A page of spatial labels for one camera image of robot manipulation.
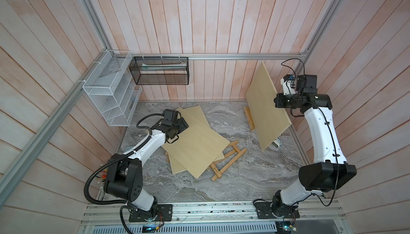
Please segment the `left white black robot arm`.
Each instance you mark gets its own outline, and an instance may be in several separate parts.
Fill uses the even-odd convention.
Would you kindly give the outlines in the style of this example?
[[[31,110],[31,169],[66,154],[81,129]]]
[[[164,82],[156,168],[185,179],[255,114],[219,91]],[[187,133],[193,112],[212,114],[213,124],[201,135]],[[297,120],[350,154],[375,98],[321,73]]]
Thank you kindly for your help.
[[[110,160],[117,162],[107,167],[104,192],[134,209],[154,214],[158,201],[143,188],[143,166],[158,148],[177,141],[189,125],[179,111],[166,109],[143,117],[136,127],[147,130],[148,135],[124,154],[112,156]]]

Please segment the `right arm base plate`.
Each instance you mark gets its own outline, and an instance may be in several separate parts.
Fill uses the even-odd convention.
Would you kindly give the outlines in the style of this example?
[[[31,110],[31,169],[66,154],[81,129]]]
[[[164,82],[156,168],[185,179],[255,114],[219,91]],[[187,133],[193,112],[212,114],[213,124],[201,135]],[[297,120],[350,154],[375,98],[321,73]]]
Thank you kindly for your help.
[[[298,219],[300,214],[297,206],[277,205],[273,202],[253,202],[259,219]]]

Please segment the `wooden easel under boards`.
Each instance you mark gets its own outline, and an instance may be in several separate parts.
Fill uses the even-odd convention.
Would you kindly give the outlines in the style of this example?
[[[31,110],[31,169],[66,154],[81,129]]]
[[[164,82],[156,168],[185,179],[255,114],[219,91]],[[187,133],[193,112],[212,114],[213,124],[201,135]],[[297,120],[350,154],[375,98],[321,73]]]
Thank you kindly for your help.
[[[214,176],[211,178],[212,182],[220,179],[222,175],[235,163],[238,159],[240,159],[246,152],[247,149],[240,149],[238,147],[239,140],[235,140],[229,143],[227,148],[232,148],[232,150],[228,151],[224,154],[223,159],[219,159],[210,164],[209,168],[213,170]],[[217,164],[226,162],[226,164],[222,168],[218,168]]]

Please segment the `horizontal aluminium wall profile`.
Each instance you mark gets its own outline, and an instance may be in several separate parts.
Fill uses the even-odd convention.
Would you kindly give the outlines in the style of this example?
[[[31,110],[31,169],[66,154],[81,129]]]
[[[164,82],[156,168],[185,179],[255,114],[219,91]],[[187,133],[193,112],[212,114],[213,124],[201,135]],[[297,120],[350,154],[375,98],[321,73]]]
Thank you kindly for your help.
[[[173,57],[173,58],[182,58],[187,57],[190,60],[287,60],[291,58],[298,58],[304,60],[307,55],[300,53],[192,53],[192,54],[183,54],[183,53],[171,53],[171,54],[138,54],[130,53],[131,57]]]

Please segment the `wooden easel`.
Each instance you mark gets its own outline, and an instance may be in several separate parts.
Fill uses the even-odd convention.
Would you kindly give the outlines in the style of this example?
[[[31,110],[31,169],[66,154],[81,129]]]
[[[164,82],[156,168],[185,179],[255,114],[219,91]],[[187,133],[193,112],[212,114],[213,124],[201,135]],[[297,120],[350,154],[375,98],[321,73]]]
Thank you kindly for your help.
[[[222,175],[235,163],[238,159],[240,159],[246,152],[247,149],[240,149],[238,147],[239,140],[235,140],[229,143],[227,148],[232,148],[232,150],[228,151],[224,154],[223,159],[219,159],[210,164],[209,168],[213,170],[214,176],[211,178],[212,182],[220,179]],[[217,164],[226,162],[226,164],[222,168],[218,168]]]
[[[245,112],[245,115],[246,115],[246,118],[249,124],[250,131],[252,132],[255,129],[255,125],[254,125],[253,118],[250,112],[250,108],[248,106],[244,106],[244,112]]]

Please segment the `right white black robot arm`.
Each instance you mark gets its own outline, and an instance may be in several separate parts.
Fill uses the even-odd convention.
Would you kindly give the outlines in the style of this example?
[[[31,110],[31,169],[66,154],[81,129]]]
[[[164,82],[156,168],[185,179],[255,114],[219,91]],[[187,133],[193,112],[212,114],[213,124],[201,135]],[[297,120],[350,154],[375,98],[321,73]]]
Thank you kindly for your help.
[[[342,152],[333,123],[333,105],[328,95],[317,92],[317,76],[286,75],[281,84],[283,92],[274,99],[276,108],[300,110],[314,148],[314,163],[301,167],[298,179],[272,199],[272,214],[287,218],[307,198],[341,188],[356,176],[357,169]]]

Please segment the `pink cup of pencils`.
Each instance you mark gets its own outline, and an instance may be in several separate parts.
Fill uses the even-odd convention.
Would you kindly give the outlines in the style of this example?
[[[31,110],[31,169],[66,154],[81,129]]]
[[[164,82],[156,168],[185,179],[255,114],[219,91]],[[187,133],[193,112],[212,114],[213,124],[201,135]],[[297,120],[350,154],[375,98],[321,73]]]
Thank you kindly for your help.
[[[103,169],[101,172],[99,172],[97,174],[97,176],[95,177],[95,179],[99,182],[99,183],[103,183],[106,180],[107,177],[107,168]]]

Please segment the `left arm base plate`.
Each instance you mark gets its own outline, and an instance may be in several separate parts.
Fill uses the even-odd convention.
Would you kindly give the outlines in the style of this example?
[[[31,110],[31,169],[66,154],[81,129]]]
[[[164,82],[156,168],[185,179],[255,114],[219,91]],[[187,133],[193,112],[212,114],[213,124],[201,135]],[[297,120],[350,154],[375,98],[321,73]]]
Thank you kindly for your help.
[[[149,211],[132,210],[129,222],[171,221],[173,215],[172,204],[154,204]]]

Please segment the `plywood board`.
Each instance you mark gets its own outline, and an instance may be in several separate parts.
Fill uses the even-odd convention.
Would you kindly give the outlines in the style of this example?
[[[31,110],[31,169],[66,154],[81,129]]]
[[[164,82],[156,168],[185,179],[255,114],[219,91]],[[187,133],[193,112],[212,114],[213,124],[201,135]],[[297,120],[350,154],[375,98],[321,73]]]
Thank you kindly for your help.
[[[179,135],[177,141],[172,144],[165,143],[163,148],[197,179],[211,163],[223,158],[222,151],[230,141],[185,109],[179,107],[177,111],[181,113],[189,128]]]
[[[194,106],[191,108],[186,108],[185,111],[189,114],[191,114],[193,117],[197,118],[199,121],[203,122],[207,126],[210,127],[204,112],[202,111],[201,106]],[[182,166],[174,157],[172,157],[170,154],[167,152],[165,153],[168,156],[168,161],[170,162],[171,165],[171,170],[173,174],[181,173],[186,171],[186,168]]]
[[[254,73],[246,99],[262,151],[291,126],[286,110],[275,107],[276,96],[275,85],[265,64],[261,63]]]

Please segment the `aluminium front rail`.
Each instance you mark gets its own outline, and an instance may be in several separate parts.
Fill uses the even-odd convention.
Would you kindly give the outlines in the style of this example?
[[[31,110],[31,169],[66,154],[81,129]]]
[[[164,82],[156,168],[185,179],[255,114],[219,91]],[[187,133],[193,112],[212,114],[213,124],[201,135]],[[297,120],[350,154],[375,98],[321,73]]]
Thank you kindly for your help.
[[[338,201],[329,207],[309,198],[285,218],[269,214],[270,205],[259,201],[180,202],[157,222],[132,222],[134,234],[352,234]]]

